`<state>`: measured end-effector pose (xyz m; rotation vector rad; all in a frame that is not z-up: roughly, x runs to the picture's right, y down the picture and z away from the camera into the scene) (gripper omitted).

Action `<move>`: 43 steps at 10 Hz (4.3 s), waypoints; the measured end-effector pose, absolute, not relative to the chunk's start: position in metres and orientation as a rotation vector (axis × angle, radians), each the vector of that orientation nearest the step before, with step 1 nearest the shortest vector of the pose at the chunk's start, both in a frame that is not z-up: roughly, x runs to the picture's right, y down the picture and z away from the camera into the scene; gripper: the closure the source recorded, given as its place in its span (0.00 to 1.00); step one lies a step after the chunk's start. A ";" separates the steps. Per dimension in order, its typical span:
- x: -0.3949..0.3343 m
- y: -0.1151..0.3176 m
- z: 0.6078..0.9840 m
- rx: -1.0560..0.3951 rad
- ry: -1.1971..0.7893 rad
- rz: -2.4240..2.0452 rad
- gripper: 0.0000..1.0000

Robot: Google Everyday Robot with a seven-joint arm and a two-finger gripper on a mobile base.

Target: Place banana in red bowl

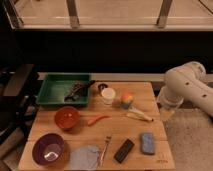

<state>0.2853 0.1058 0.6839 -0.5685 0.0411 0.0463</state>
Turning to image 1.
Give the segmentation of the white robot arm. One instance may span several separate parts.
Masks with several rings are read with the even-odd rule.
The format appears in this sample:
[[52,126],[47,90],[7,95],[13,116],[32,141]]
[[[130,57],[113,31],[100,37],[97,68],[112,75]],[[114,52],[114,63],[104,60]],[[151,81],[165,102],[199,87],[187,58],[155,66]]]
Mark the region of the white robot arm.
[[169,69],[164,75],[157,102],[163,121],[168,120],[184,100],[191,101],[213,119],[213,88],[203,82],[205,67],[196,61]]

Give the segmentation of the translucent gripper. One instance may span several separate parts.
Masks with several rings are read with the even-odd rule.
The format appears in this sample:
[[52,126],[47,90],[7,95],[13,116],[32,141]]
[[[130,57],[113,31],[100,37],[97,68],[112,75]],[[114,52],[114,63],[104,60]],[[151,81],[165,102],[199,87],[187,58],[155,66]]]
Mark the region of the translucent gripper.
[[169,120],[179,107],[179,104],[162,104],[160,107],[161,120]]

